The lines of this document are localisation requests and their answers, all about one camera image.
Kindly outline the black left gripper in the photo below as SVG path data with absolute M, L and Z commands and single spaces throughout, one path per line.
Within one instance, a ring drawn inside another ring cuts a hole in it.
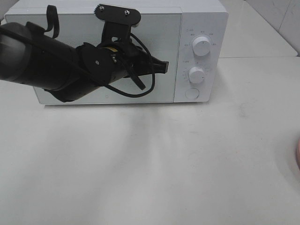
M 115 82 L 130 78 L 140 82 L 142 75 L 166 74 L 169 62 L 151 56 L 142 42 L 132 35 L 141 14 L 136 9 L 99 4 L 95 16 L 105 21 L 101 43 L 84 42 L 78 47 L 79 66 L 87 72 L 81 82 Z

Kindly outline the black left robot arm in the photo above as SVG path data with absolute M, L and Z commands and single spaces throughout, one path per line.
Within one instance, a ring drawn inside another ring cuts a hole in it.
M 3 81 L 42 88 L 61 102 L 73 102 L 100 87 L 133 98 L 112 86 L 130 78 L 150 93 L 142 75 L 165 74 L 169 63 L 153 57 L 131 32 L 141 20 L 135 9 L 99 4 L 94 15 L 104 21 L 101 43 L 71 47 L 57 40 L 60 33 L 57 8 L 46 9 L 47 28 L 27 22 L 0 27 L 0 78 Z

